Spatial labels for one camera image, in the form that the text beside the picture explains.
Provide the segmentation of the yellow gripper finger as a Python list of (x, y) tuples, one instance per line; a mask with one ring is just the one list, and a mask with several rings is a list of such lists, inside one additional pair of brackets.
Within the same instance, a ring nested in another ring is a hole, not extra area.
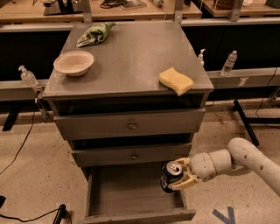
[(180, 191), (182, 189), (194, 186), (198, 183), (198, 180), (193, 175), (186, 175), (181, 180), (171, 184), (171, 189), (173, 191)]
[(176, 162), (179, 163), (182, 166), (182, 169), (184, 171), (186, 171), (187, 168), (189, 167), (190, 158), (189, 157), (181, 157), (179, 159), (176, 159)]

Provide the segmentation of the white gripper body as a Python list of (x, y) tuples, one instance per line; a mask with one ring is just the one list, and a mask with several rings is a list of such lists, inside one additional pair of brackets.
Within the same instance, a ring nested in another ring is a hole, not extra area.
[(206, 182), (216, 176), (214, 162), (205, 152), (196, 154), (190, 159), (190, 169), (198, 181)]

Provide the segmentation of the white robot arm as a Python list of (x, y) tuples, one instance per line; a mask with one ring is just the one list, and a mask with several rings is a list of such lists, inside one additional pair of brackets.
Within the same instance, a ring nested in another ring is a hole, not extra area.
[(280, 166), (244, 138), (231, 139), (226, 149), (182, 157), (175, 163), (183, 177), (169, 184), (173, 191), (207, 182), (221, 174), (240, 175), (252, 171), (280, 196)]

